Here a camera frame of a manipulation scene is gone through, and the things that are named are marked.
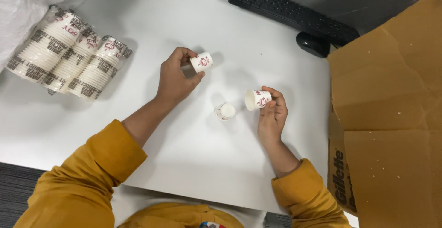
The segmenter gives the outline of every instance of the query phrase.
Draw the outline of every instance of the mustard yellow sleeve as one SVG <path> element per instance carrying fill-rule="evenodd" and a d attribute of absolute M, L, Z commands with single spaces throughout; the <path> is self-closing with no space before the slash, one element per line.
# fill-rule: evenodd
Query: mustard yellow sleeve
<path fill-rule="evenodd" d="M 302 159 L 290 175 L 274 178 L 272 187 L 279 205 L 289 212 L 293 228 L 351 228 L 309 160 Z"/>
<path fill-rule="evenodd" d="M 118 120 L 44 173 L 14 227 L 113 228 L 112 187 L 147 158 Z"/>

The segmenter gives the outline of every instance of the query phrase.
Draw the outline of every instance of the white table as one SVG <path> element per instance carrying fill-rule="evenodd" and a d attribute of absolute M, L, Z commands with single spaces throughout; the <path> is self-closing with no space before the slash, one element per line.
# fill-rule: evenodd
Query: white table
<path fill-rule="evenodd" d="M 0 161 L 49 170 L 113 119 L 124 119 L 157 91 L 160 64 L 175 47 L 209 51 L 216 66 L 147 142 L 147 160 L 130 186 L 283 213 L 258 142 L 259 112 L 244 106 L 248 89 L 272 86 L 289 108 L 283 140 L 309 158 L 326 182 L 329 66 L 296 44 L 298 31 L 227 0 L 86 0 L 77 13 L 101 35 L 135 50 L 99 101 L 50 96 L 5 70 L 0 74 Z M 220 122 L 216 105 L 236 116 Z"/>

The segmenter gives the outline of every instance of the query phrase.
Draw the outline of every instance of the yellow sweater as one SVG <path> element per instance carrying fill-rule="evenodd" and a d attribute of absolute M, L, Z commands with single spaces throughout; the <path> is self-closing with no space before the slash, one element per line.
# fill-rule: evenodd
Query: yellow sweater
<path fill-rule="evenodd" d="M 147 158 L 145 152 L 114 120 L 89 138 L 61 167 L 38 180 L 29 208 L 16 228 L 113 228 L 112 187 L 124 182 Z M 302 160 L 292 174 L 271 181 L 279 204 L 293 227 L 350 228 L 343 211 L 323 186 L 310 161 Z M 233 216 L 207 205 L 162 203 L 133 214 L 122 228 L 197 228 L 209 221 L 243 228 Z"/>

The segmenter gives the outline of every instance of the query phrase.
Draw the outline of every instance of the colorful patch on sweater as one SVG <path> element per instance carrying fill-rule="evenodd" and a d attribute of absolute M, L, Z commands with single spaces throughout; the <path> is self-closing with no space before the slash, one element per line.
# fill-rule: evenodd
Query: colorful patch on sweater
<path fill-rule="evenodd" d="M 218 225 L 212 222 L 203 222 L 199 225 L 199 228 L 225 228 L 223 225 Z"/>

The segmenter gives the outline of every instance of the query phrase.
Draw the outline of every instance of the person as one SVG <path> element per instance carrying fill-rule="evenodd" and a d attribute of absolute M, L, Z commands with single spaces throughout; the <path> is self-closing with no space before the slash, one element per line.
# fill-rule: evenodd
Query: person
<path fill-rule="evenodd" d="M 114 120 L 80 146 L 60 167 L 42 174 L 29 208 L 17 228 L 86 228 L 114 226 L 113 187 L 123 183 L 147 158 L 142 150 L 160 122 L 186 99 L 204 72 L 185 78 L 180 67 L 197 54 L 177 48 L 162 63 L 158 92 L 152 101 L 122 122 Z M 276 174 L 271 180 L 278 203 L 293 227 L 350 228 L 343 211 L 307 159 L 298 160 L 281 141 L 288 110 L 282 93 L 270 87 L 272 101 L 261 109 L 259 140 Z M 243 228 L 234 216 L 207 205 L 159 203 L 142 209 L 120 228 Z"/>

